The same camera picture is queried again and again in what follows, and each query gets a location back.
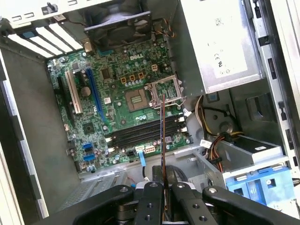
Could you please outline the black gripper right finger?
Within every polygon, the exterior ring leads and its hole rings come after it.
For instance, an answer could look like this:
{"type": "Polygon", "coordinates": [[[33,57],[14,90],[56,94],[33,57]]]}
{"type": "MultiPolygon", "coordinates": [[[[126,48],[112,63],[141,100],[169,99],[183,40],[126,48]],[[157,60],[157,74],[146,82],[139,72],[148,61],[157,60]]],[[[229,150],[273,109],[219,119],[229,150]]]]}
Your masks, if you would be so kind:
{"type": "Polygon", "coordinates": [[[190,225],[218,224],[207,204],[225,212],[239,225],[298,225],[300,223],[299,219],[217,186],[206,187],[202,191],[201,198],[197,198],[191,186],[183,182],[173,184],[171,192],[179,202],[190,225]]]}

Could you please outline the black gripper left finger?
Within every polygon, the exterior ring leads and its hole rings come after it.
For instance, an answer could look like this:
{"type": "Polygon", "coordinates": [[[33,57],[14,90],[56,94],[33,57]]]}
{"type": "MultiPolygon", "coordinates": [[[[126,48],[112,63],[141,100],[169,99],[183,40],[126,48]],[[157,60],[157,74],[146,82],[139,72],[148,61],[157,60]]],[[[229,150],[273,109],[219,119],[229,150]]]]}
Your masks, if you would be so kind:
{"type": "Polygon", "coordinates": [[[76,205],[74,225],[161,225],[163,186],[116,185],[76,205]]]}

